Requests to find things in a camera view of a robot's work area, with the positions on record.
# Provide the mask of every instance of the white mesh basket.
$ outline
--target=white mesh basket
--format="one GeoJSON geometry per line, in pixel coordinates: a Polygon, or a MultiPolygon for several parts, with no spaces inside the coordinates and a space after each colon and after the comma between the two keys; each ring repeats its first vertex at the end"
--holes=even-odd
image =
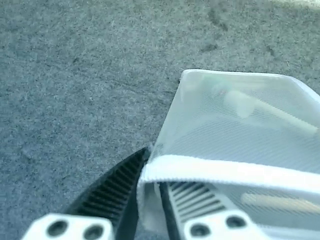
{"type": "Polygon", "coordinates": [[[319,127],[320,96],[293,77],[185,70],[149,160],[153,171],[145,169],[139,181],[142,222],[148,215],[146,182],[202,178],[215,182],[259,225],[318,231],[319,127]],[[152,166],[164,156],[212,163],[203,165],[202,174],[186,169],[192,166],[183,157],[171,158],[167,164],[180,161],[175,174],[170,164],[163,171],[164,162],[152,166]],[[218,179],[219,171],[208,168],[223,162],[234,170],[223,168],[224,179],[218,179]]]}

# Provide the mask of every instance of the white plastic part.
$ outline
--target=white plastic part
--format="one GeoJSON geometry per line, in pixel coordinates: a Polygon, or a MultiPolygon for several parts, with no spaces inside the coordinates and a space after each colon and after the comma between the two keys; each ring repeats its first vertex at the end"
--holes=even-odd
{"type": "Polygon", "coordinates": [[[270,233],[313,239],[320,235],[319,128],[320,96],[293,77],[185,70],[138,181],[142,224],[166,232],[154,183],[201,181],[270,233]]]}
{"type": "Polygon", "coordinates": [[[35,220],[22,240],[114,240],[108,219],[49,213],[35,220]]]}
{"type": "Polygon", "coordinates": [[[270,240],[260,228],[258,228],[247,214],[240,210],[227,210],[220,213],[210,214],[203,217],[193,218],[184,225],[185,240],[270,240]],[[238,227],[232,227],[231,221],[238,221],[238,227]],[[193,229],[198,228],[207,234],[196,236],[193,229]]]}

